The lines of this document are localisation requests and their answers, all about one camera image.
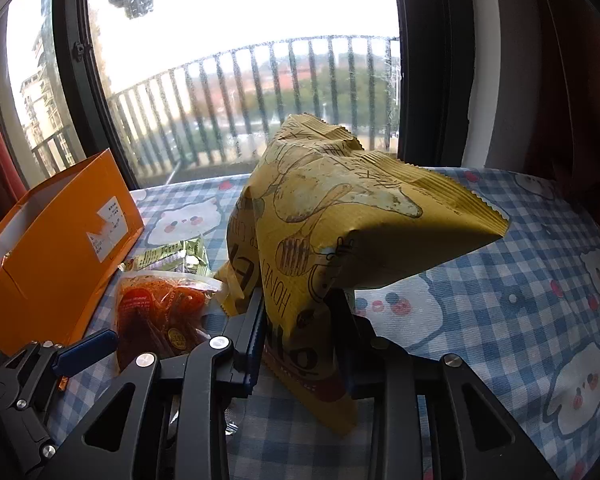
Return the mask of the clear red spicy snack pack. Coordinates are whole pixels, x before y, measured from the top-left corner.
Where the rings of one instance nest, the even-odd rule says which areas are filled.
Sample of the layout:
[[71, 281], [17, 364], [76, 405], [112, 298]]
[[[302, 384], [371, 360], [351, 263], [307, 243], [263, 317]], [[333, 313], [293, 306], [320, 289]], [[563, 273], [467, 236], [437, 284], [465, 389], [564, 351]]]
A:
[[116, 359], [124, 370], [143, 353], [182, 356], [209, 339], [202, 317], [226, 286], [208, 276], [172, 271], [129, 271], [116, 289]]

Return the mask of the green foil snack packet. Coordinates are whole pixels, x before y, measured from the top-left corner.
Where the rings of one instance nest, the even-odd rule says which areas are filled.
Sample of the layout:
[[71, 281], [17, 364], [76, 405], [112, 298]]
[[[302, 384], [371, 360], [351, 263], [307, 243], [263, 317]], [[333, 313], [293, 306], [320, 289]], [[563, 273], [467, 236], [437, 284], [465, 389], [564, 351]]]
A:
[[166, 271], [208, 275], [208, 252], [200, 236], [147, 249], [119, 264], [122, 272]]

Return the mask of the yellow Korean chip bag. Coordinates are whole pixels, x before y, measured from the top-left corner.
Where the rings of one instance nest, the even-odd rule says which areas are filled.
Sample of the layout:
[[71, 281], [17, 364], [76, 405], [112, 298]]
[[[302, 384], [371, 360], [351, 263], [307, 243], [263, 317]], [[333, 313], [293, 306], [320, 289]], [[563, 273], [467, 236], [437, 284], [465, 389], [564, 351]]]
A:
[[348, 434], [358, 410], [336, 358], [342, 322], [330, 293], [390, 285], [486, 246], [507, 227], [454, 180], [292, 114], [228, 219], [221, 306], [244, 313], [262, 290], [265, 364], [321, 424]]

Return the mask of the orange cardboard box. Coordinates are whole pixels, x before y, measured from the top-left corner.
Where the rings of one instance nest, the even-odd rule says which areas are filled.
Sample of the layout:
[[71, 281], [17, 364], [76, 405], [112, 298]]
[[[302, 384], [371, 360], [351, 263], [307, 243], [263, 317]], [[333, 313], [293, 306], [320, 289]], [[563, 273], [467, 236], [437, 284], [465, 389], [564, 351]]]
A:
[[0, 223], [0, 351], [81, 339], [143, 229], [108, 151], [24, 194]]

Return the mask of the blue checked tablecloth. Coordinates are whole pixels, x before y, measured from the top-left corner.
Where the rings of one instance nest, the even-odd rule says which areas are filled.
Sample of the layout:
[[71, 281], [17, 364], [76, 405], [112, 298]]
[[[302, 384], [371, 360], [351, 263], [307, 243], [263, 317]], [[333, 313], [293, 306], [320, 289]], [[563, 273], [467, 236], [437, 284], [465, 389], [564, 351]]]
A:
[[[558, 194], [557, 184], [494, 169], [437, 169], [509, 218], [501, 240], [422, 274], [355, 292], [355, 312], [378, 335], [415, 356], [453, 352], [491, 388], [561, 479], [581, 479], [600, 463], [600, 394], [573, 403], [563, 368], [600, 364], [600, 228]], [[204, 244], [218, 270], [227, 259], [228, 216], [248, 174], [171, 183], [131, 192], [145, 222], [134, 247], [158, 240], [177, 212], [202, 212]], [[61, 444], [107, 389], [112, 356], [69, 379], [54, 400], [50, 434]], [[237, 409], [227, 440], [234, 479], [365, 479], [370, 402], [345, 438], [322, 426], [265, 367], [254, 395]], [[600, 374], [580, 376], [592, 384]]]

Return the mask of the balcony railing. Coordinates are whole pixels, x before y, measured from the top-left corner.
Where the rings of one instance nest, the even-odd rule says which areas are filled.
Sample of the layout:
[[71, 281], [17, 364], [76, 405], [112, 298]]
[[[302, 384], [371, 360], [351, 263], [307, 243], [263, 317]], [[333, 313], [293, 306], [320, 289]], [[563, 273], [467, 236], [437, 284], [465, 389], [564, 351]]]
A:
[[327, 35], [250, 44], [177, 65], [108, 96], [137, 182], [243, 172], [290, 114], [342, 125], [363, 148], [399, 143], [400, 41]]

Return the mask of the brown curtain right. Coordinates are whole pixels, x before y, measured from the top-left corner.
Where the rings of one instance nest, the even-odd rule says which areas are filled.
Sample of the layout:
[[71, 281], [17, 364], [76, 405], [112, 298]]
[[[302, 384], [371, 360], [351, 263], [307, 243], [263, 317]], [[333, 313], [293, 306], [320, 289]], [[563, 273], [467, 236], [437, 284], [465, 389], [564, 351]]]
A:
[[498, 0], [500, 85], [486, 162], [600, 200], [600, 7]]

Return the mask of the black window frame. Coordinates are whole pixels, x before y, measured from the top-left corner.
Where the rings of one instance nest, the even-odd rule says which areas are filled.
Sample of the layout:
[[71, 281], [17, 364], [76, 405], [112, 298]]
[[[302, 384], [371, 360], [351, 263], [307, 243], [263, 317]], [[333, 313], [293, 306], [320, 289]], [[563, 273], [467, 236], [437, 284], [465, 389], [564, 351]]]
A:
[[[108, 96], [225, 50], [290, 38], [356, 35], [400, 41], [399, 143], [404, 162], [456, 166], [467, 138], [475, 57], [472, 0], [154, 0], [129, 20], [108, 0], [52, 0], [60, 80], [87, 155], [131, 170]], [[178, 179], [185, 182], [196, 179]], [[170, 182], [158, 182], [160, 185]]]

